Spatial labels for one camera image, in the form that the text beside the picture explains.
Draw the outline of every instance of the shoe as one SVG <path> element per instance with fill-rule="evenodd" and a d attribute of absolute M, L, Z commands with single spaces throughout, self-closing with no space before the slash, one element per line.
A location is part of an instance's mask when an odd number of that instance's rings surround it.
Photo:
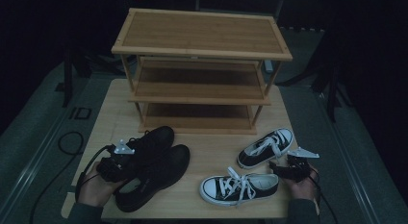
<path fill-rule="evenodd" d="M 155 162 L 174 141 L 174 131 L 168 126 L 162 126 L 152 131 L 146 131 L 141 138 L 131 138 L 126 143 L 135 150 L 131 161 L 136 165 L 148 165 Z"/>
<path fill-rule="evenodd" d="M 262 162 L 279 159 L 288 152 L 292 141 L 293 134 L 290 130 L 274 130 L 242 150 L 237 163 L 241 168 L 250 169 Z"/>
<path fill-rule="evenodd" d="M 201 197 L 214 205 L 229 207 L 243 202 L 264 199 L 278 189 L 275 174 L 246 174 L 239 176 L 228 167 L 228 176 L 215 176 L 204 180 L 200 186 Z"/>
<path fill-rule="evenodd" d="M 190 163 L 190 150 L 185 145 L 169 148 L 160 159 L 138 170 L 136 177 L 115 193 L 117 207 L 134 212 L 144 206 L 158 191 L 178 182 Z"/>

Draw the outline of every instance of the wooden table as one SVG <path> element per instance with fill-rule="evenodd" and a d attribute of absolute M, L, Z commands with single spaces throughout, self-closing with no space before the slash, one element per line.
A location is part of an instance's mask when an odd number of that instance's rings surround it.
<path fill-rule="evenodd" d="M 140 118 L 133 104 L 128 103 L 127 80 L 113 80 L 96 119 L 85 153 L 78 166 L 72 184 L 93 155 L 107 144 L 121 139 L 141 137 L 138 133 Z M 269 173 L 267 164 L 252 170 L 241 169 L 236 158 L 243 148 L 263 137 L 273 129 L 291 129 L 291 122 L 278 87 L 272 86 L 269 98 L 273 107 L 264 107 L 257 123 L 257 135 L 195 135 L 176 134 L 174 145 L 185 144 L 191 150 L 191 161 L 183 178 L 173 186 L 158 192 L 145 206 L 136 212 L 121 212 L 115 198 L 105 207 L 104 218 L 275 218 L 287 215 L 290 194 L 280 183 L 277 192 L 269 199 L 243 203 L 238 208 L 219 207 L 205 202 L 199 195 L 200 183 L 215 175 L 228 175 L 232 166 L 239 174 L 251 172 Z M 106 152 L 100 157 L 108 156 Z M 74 194 L 68 193 L 62 208 L 62 216 L 68 217 L 75 202 Z"/>

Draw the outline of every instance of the black and white sneaker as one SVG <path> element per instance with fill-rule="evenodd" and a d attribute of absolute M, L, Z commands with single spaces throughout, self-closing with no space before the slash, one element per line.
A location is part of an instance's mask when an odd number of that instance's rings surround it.
<path fill-rule="evenodd" d="M 190 163 L 190 150 L 185 145 L 169 148 L 160 159 L 138 170 L 137 176 L 115 192 L 117 207 L 134 212 L 144 206 L 158 191 L 178 182 Z"/>
<path fill-rule="evenodd" d="M 278 189 L 279 178 L 275 174 L 238 175 L 228 167 L 230 176 L 215 176 L 204 180 L 200 186 L 201 197 L 214 205 L 238 206 L 243 202 L 265 199 Z"/>
<path fill-rule="evenodd" d="M 262 162 L 279 159 L 291 147 L 293 134 L 288 129 L 277 129 L 240 152 L 237 163 L 241 168 L 250 169 Z"/>

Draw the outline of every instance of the wooden shoe rack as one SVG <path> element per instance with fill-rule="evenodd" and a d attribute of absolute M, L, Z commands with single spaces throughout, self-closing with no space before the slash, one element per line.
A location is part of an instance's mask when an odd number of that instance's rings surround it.
<path fill-rule="evenodd" d="M 281 63 L 292 60 L 273 17 L 214 12 L 130 9 L 112 52 L 122 58 L 139 132 L 168 125 L 256 134 Z M 138 57 L 135 73 L 128 55 Z M 276 63 L 267 85 L 264 60 Z"/>

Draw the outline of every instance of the black leather shoe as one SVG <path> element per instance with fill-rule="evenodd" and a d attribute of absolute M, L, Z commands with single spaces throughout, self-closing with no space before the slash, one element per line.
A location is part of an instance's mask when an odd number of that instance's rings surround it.
<path fill-rule="evenodd" d="M 146 131 L 141 138 L 131 138 L 126 143 L 135 149 L 132 162 L 136 165 L 148 165 L 155 162 L 167 151 L 174 141 L 174 131 L 168 126 L 162 126 L 152 131 Z"/>
<path fill-rule="evenodd" d="M 178 182 L 190 163 L 190 150 L 185 145 L 169 148 L 159 160 L 138 170 L 137 176 L 115 192 L 115 200 L 123 212 L 134 212 L 158 191 Z"/>

